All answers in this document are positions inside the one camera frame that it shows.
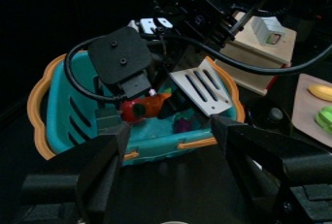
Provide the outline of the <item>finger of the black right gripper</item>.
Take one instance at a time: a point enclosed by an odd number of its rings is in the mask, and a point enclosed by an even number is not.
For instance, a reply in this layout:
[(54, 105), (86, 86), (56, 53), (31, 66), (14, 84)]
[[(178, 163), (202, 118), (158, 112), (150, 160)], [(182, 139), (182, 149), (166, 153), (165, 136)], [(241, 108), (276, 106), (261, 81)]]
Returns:
[(162, 86), (163, 81), (167, 79), (167, 55), (159, 44), (149, 45), (149, 51), (151, 53), (151, 85), (154, 88)]
[(165, 119), (178, 112), (186, 111), (190, 107), (188, 96), (184, 91), (177, 88), (171, 96), (163, 100), (161, 111), (158, 113), (158, 118)]

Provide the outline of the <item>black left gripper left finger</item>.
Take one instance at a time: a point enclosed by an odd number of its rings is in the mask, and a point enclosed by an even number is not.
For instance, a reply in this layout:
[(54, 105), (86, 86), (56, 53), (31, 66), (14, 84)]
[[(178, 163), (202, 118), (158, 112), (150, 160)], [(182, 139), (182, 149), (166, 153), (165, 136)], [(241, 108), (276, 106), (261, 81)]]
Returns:
[(26, 176), (19, 224), (110, 224), (130, 130), (127, 123), (106, 129)]

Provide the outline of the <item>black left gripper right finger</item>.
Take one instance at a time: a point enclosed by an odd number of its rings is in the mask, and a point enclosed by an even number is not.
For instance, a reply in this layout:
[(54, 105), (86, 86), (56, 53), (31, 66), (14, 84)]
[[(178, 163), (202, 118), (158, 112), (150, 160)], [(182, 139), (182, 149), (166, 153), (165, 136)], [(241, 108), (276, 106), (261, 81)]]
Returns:
[(332, 224), (332, 153), (217, 114), (212, 133), (254, 224)]

